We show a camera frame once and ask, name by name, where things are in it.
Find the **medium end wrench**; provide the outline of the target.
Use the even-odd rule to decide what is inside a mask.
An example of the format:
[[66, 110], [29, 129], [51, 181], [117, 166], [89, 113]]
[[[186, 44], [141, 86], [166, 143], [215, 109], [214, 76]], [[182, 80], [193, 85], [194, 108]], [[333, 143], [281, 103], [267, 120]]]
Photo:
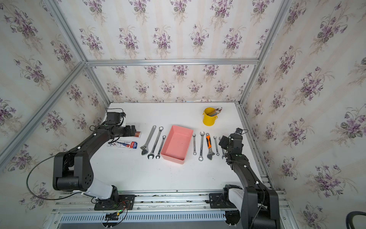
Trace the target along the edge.
[[222, 148], [222, 159], [226, 158], [226, 151]]

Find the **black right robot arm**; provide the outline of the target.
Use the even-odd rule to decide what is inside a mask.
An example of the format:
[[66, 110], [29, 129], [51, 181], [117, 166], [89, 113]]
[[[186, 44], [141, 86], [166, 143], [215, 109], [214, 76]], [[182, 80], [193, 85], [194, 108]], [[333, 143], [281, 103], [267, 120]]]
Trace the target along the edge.
[[249, 159], [242, 154], [243, 136], [222, 136], [219, 146], [226, 151], [226, 162], [238, 176], [243, 188], [226, 186], [226, 199], [240, 212], [244, 229], [280, 229], [279, 197], [254, 173]]

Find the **large combination wrench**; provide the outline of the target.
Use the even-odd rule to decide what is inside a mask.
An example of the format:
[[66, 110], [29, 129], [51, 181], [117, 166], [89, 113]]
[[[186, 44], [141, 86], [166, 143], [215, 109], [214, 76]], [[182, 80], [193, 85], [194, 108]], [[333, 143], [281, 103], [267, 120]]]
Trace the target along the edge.
[[159, 132], [158, 132], [158, 134], [157, 134], [157, 137], [156, 137], [156, 139], [155, 139], [155, 142], [154, 142], [154, 144], [153, 144], [153, 147], [152, 147], [152, 150], [151, 150], [151, 152], [148, 154], [148, 159], [154, 159], [154, 152], [155, 152], [155, 149], [156, 149], [156, 146], [157, 146], [157, 143], [158, 143], [158, 141], [159, 141], [159, 138], [160, 138], [160, 135], [161, 135], [161, 133], [162, 133], [162, 131], [163, 131], [163, 129], [164, 129], [164, 127], [159, 127]]

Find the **thin small silver wrench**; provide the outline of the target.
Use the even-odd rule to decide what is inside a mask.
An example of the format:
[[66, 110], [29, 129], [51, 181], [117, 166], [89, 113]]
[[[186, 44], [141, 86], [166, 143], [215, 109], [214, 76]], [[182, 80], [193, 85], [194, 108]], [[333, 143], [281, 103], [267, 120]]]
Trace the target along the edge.
[[214, 145], [215, 145], [216, 155], [220, 156], [219, 149], [218, 149], [218, 144], [217, 144], [217, 136], [214, 136]]

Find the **pink plastic storage box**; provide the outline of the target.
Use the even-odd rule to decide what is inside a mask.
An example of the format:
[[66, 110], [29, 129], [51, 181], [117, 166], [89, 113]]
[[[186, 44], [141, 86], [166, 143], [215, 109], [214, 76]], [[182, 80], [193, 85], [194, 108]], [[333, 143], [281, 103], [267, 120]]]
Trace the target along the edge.
[[163, 159], [181, 165], [184, 164], [192, 135], [192, 129], [172, 126], [161, 151]]

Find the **short end wrench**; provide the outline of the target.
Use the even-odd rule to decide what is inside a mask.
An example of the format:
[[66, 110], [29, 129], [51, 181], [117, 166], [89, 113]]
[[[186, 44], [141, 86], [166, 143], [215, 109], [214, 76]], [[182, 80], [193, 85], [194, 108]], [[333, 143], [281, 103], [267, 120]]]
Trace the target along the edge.
[[202, 162], [204, 160], [204, 158], [203, 158], [203, 146], [204, 146], [205, 132], [200, 132], [200, 136], [201, 136], [201, 140], [200, 140], [200, 154], [199, 154], [198, 160], [200, 162]]

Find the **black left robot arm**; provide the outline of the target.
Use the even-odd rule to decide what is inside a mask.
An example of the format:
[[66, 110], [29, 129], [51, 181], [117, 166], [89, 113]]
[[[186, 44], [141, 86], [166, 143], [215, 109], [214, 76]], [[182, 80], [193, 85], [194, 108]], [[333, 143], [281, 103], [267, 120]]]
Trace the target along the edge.
[[135, 126], [123, 127], [111, 122], [97, 126], [82, 143], [54, 157], [53, 188], [59, 191], [81, 191], [99, 200], [117, 203], [117, 187], [96, 179], [90, 160], [105, 143], [135, 134]]

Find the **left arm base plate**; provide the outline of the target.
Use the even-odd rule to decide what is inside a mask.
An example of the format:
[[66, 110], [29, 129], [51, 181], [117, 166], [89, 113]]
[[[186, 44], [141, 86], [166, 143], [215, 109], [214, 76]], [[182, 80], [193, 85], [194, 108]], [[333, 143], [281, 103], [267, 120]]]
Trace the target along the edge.
[[132, 210], [135, 201], [135, 195], [119, 195], [117, 200], [106, 199], [96, 200], [94, 205], [95, 211], [107, 211], [107, 210], [123, 210], [127, 208]]

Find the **large forged steel wrench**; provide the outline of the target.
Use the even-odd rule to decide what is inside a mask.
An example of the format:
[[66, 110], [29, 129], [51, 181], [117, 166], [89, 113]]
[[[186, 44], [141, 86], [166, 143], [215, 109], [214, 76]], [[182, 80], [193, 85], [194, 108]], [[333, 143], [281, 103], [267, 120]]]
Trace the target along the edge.
[[153, 137], [153, 134], [154, 134], [155, 130], [156, 130], [156, 125], [152, 126], [151, 131], [148, 135], [148, 138], [147, 138], [145, 144], [140, 147], [140, 149], [142, 150], [142, 152], [141, 152], [142, 155], [146, 155], [149, 152], [148, 146], [149, 146], [149, 143], [151, 141], [151, 138]]

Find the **small combination wrench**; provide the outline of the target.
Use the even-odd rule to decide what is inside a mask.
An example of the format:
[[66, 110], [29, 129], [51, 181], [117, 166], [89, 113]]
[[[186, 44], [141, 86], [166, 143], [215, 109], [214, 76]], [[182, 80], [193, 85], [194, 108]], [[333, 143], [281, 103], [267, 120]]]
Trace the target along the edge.
[[162, 137], [162, 142], [161, 142], [161, 144], [160, 144], [158, 154], [157, 154], [157, 155], [156, 155], [156, 157], [155, 157], [156, 159], [159, 159], [159, 158], [161, 157], [161, 151], [162, 151], [162, 149], [163, 149], [165, 139], [166, 139], [166, 136], [165, 136], [165, 135], [163, 135], [163, 137]]

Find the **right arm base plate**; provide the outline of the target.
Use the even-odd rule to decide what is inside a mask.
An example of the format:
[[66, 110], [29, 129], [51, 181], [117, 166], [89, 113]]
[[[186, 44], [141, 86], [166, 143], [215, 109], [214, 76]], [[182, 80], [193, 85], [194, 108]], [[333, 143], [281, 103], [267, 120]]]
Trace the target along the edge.
[[210, 193], [209, 205], [211, 209], [236, 209], [236, 206], [225, 198], [223, 193]]

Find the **silver end wrench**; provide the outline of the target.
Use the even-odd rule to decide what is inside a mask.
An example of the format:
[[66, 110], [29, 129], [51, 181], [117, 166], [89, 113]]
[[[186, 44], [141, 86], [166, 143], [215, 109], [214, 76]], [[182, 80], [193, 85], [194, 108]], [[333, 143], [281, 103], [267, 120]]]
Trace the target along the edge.
[[193, 133], [192, 137], [193, 137], [193, 155], [196, 156], [197, 155], [197, 152], [196, 152], [196, 139], [195, 139], [196, 134]]

